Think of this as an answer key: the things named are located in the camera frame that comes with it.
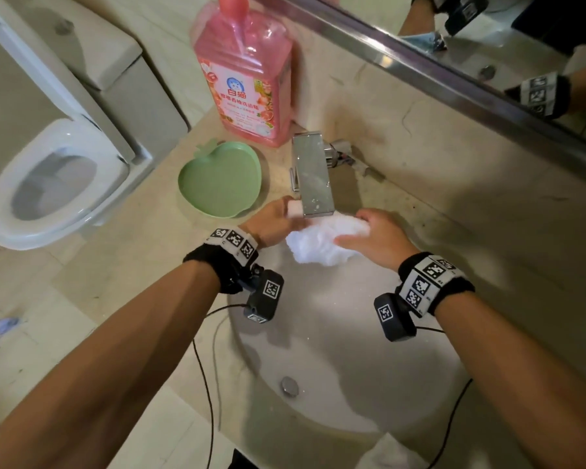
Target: person's left hand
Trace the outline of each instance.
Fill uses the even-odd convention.
[[[287,205],[293,200],[291,196],[284,196],[271,201],[243,222],[239,228],[256,239],[259,249],[279,244],[292,231],[302,230],[309,225],[302,217],[287,218]]]

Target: toilet tank lid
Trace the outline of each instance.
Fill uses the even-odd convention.
[[[54,22],[50,21],[52,17],[44,17],[53,26],[40,26],[30,19],[31,8],[27,9],[27,21],[81,82],[106,90],[141,56],[137,41],[77,2],[36,2],[57,15]]]

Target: bottle label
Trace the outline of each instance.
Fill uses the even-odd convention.
[[[275,138],[272,87],[206,59],[199,59],[222,121],[265,138]]]

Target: pink detergent bottle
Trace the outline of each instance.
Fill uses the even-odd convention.
[[[293,43],[284,25],[249,0],[219,0],[200,11],[191,40],[226,129],[268,146],[288,141]]]

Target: cartoon cat logo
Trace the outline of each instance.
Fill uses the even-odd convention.
[[[226,84],[228,84],[228,88],[237,91],[237,92],[245,92],[245,89],[243,88],[243,84],[241,83],[240,80],[237,80],[236,78],[228,78],[228,80],[226,81]]]

